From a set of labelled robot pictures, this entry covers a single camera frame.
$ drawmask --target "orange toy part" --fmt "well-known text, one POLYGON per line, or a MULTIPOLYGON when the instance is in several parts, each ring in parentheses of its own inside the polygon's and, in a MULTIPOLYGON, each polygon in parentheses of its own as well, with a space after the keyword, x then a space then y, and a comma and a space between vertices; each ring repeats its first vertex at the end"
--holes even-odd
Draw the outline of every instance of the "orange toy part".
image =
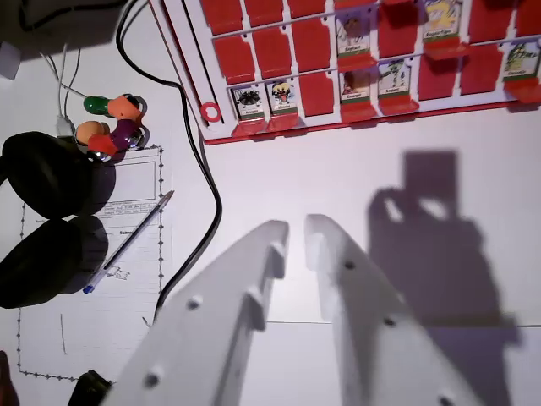
POLYGON ((83 145, 88 144, 88 140, 94 134, 109 134, 109 126, 97 121, 86 121, 77 127, 77 141, 83 145))
POLYGON ((107 103, 107 112, 117 120, 132 120, 141 124, 143 113, 126 96, 119 96, 107 103))
POLYGON ((88 150, 104 152, 109 156, 115 155, 118 151, 109 134, 93 134, 88 140, 88 150))

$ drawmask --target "cartoon character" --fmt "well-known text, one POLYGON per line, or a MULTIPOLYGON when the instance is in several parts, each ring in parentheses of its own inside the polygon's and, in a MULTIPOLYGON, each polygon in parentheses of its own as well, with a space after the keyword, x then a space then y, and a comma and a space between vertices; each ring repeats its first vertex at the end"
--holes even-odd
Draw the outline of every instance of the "cartoon character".
POLYGON ((289 97, 291 95, 291 89, 287 82, 281 82, 272 87, 272 95, 278 101, 280 106, 290 103, 289 97))
POLYGON ((352 93, 360 93, 369 86, 369 76, 367 74, 355 74, 354 72, 346 72, 344 74, 344 90, 342 95, 350 95, 352 93))
POLYGON ((509 52, 505 70, 520 70, 524 59, 535 58, 536 56, 536 53, 526 51, 526 44, 516 44, 509 52))
MULTIPOLYGON (((385 78, 386 76, 389 76, 390 74, 392 74, 393 75, 392 87, 396 87, 396 85, 398 84, 398 74, 400 73, 403 64, 404 64, 404 61, 393 61, 389 63, 389 70, 385 72, 384 74, 381 74, 381 78, 385 78)), ((406 78, 406 74, 402 72, 400 74, 400 79, 401 79, 400 86, 404 86, 406 84, 404 80, 405 78, 406 78)))
POLYGON ((361 22, 357 17, 351 17, 338 30, 338 38, 343 42, 343 45, 356 45, 363 37, 361 22))
POLYGON ((429 16, 431 30, 449 29, 456 23, 456 0, 433 0, 427 2, 426 13, 429 16))
POLYGON ((240 91, 238 93, 238 102, 243 106, 252 106, 261 100, 258 91, 240 91))

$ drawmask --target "purple toy part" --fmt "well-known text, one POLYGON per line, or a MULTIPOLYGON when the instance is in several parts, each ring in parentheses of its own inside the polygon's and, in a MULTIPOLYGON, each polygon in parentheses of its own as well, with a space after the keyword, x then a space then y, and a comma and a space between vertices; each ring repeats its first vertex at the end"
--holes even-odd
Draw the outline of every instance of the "purple toy part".
POLYGON ((132 120, 118 120, 117 127, 111 133, 112 143, 119 151, 127 150, 130 147, 129 139, 138 129, 139 125, 132 120))

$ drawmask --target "ballpoint pen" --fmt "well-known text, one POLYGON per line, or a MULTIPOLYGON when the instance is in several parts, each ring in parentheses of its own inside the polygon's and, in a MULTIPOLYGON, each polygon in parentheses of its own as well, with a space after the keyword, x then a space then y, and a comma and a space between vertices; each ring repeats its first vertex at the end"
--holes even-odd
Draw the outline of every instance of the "ballpoint pen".
POLYGON ((149 211, 145 218, 139 223, 135 230, 118 246, 115 252, 112 253, 111 257, 98 269, 96 274, 90 280, 90 283, 86 285, 86 288, 83 289, 83 292, 86 294, 91 294, 96 285, 100 282, 101 279, 107 274, 107 269, 114 265, 116 260, 124 253, 124 251, 129 247, 129 245, 137 238, 137 236, 143 231, 145 226, 152 220, 158 211, 163 209, 174 193, 174 190, 167 192, 160 201, 154 206, 154 208, 149 211))

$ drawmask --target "printed form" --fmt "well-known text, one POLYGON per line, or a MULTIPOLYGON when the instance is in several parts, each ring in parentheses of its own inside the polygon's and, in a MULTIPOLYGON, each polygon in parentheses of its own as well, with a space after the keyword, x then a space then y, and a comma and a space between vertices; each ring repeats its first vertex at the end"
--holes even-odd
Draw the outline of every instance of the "printed form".
MULTIPOLYGON (((148 332, 146 321, 152 323, 162 281, 171 276, 172 222, 167 220, 167 207, 113 264, 92 294, 80 289, 171 184, 163 149, 156 145, 129 151, 121 161, 108 162, 95 170, 93 190, 100 193, 93 201, 99 211, 94 215, 96 226, 86 231, 79 278, 69 284, 65 294, 19 311, 21 373, 75 381, 92 369, 109 381, 117 380, 148 332)), ((24 207, 23 237, 44 221, 24 207)))

